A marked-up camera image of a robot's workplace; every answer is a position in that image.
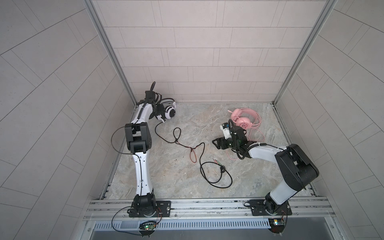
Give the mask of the white black gaming headphones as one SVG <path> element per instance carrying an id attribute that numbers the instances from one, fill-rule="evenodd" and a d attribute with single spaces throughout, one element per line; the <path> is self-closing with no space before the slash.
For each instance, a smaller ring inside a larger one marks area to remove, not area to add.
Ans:
<path id="1" fill-rule="evenodd" d="M 162 121 L 172 119 L 176 115 L 176 101 L 172 98 L 165 98 L 156 104 L 155 117 Z"/>

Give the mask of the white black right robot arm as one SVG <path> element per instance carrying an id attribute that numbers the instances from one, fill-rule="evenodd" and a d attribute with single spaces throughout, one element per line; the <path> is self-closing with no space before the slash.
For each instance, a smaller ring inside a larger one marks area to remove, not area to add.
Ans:
<path id="1" fill-rule="evenodd" d="M 288 214 L 287 201 L 305 189 L 319 175 L 319 170 L 296 144 L 279 148 L 266 143 L 249 141 L 241 127 L 221 126 L 224 136 L 212 141 L 219 150 L 231 149 L 243 160 L 261 159 L 279 166 L 283 180 L 265 196 L 260 209 L 264 214 Z"/>

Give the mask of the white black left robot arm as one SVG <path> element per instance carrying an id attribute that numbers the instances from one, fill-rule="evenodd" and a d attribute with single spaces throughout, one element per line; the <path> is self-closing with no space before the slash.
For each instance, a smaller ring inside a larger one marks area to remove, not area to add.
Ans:
<path id="1" fill-rule="evenodd" d="M 156 118 L 162 123 L 165 118 L 159 114 L 163 109 L 158 101 L 162 96 L 153 90 L 145 91 L 145 98 L 139 102 L 131 123 L 124 126 L 129 154 L 133 156 L 136 168 L 136 195 L 129 217 L 152 217 L 157 211 L 156 197 L 149 170 L 149 153 L 152 137 L 148 121 Z"/>

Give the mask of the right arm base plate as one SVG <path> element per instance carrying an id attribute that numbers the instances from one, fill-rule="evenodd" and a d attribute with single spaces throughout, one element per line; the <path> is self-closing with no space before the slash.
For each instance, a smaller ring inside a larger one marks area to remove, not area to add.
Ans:
<path id="1" fill-rule="evenodd" d="M 291 207 L 288 201 L 282 205 L 277 205 L 274 201 L 270 200 L 249 200 L 244 203 L 244 206 L 251 209 L 253 216 L 282 216 L 292 215 Z"/>

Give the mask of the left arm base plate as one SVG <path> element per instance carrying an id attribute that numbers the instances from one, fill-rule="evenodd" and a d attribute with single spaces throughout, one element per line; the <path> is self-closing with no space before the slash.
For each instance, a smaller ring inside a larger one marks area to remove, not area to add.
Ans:
<path id="1" fill-rule="evenodd" d="M 130 218 L 169 217 L 171 204 L 171 201 L 156 201 L 155 204 L 153 202 L 134 202 L 127 213 Z"/>

